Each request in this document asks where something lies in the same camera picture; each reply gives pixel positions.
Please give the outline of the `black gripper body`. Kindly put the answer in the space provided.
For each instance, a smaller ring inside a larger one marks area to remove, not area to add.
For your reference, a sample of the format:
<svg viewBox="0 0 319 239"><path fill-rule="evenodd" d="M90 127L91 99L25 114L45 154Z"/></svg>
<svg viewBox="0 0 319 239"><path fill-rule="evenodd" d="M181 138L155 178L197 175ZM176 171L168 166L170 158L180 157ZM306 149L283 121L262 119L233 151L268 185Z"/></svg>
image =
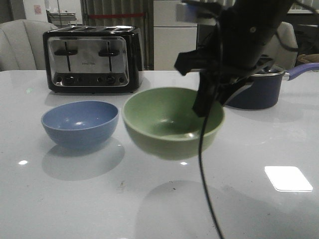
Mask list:
<svg viewBox="0 0 319 239"><path fill-rule="evenodd" d="M250 85L251 76L274 65L274 59L263 54L262 50L258 47L234 47L213 51L203 47L179 53L174 67L183 76L197 71L220 76L223 85Z"/></svg>

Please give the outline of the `black gripper finger inside bowl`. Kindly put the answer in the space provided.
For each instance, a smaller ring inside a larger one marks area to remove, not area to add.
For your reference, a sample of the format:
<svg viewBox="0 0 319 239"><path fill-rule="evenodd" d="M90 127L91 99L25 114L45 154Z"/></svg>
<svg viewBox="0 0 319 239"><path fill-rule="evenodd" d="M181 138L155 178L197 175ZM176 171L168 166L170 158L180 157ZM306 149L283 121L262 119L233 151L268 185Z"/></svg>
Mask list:
<svg viewBox="0 0 319 239"><path fill-rule="evenodd" d="M193 104L193 111L198 117L209 114L212 103L215 101L219 87L219 77L209 74L199 75L199 85Z"/></svg>

